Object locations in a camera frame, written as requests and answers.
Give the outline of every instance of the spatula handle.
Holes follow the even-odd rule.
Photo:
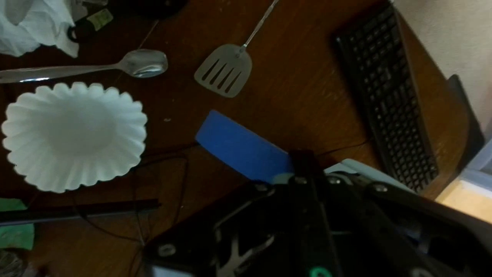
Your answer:
[[[271,15],[271,12],[274,10],[276,4],[279,0],[274,0],[271,3],[271,6],[267,9],[267,12],[263,13],[262,20],[257,23],[256,29],[251,32],[251,35],[248,36],[248,40],[245,41],[243,47],[247,49],[251,43],[253,38],[256,38],[257,32],[260,30],[260,27],[263,26],[263,23],[267,21],[267,18]]]

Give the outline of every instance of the spatula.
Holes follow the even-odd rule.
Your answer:
[[[236,96],[243,89],[253,67],[247,47],[271,15],[277,1],[279,0],[274,0],[267,9],[245,44],[222,44],[205,58],[194,75],[202,86],[228,98]]]

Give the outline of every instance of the wooden desk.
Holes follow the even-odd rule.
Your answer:
[[[176,16],[157,24],[131,16],[114,23],[82,46],[81,56],[71,60],[56,49],[41,49],[24,58],[2,56],[2,67],[48,66],[77,63],[111,63],[125,52],[144,46],[170,55],[170,70],[154,80],[136,80],[120,72],[77,76],[65,81],[101,81],[130,90],[145,106],[148,123],[148,153],[157,153],[194,141],[194,135],[211,109],[233,116],[283,149],[310,147],[316,152],[347,147],[334,158],[357,158],[379,166],[368,141],[351,92],[342,78],[337,56],[330,44],[331,33],[354,20],[379,0],[282,0],[253,41],[253,75],[237,98],[222,98],[199,86],[193,73],[219,44],[242,43],[262,16],[270,1],[190,1]],[[414,66],[420,101],[440,175],[425,190],[436,196],[456,173],[466,143],[466,112],[445,83],[443,75],[405,26],[410,56]],[[4,104],[30,90],[31,84],[4,86]],[[153,233],[228,193],[245,180],[200,147],[187,150],[190,156],[184,204],[184,160],[153,164],[137,175],[137,195],[159,195],[164,207],[151,213]],[[13,166],[0,163],[4,195],[33,195]],[[79,203],[116,201],[133,196],[130,178],[119,178],[77,190]],[[70,204],[71,196],[42,193],[34,206]],[[119,233],[136,235],[133,216],[97,220]],[[127,275],[139,246],[108,237],[85,221],[50,223],[37,227],[33,260],[48,264],[53,275]]]

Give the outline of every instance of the spoon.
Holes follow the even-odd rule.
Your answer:
[[[120,69],[136,78],[153,78],[168,70],[168,56],[162,50],[136,49],[114,64],[7,69],[0,70],[0,83],[33,83],[113,69]]]

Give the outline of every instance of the keyboard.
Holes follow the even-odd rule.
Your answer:
[[[385,3],[345,27],[336,44],[383,170],[420,192],[439,167],[394,6]]]

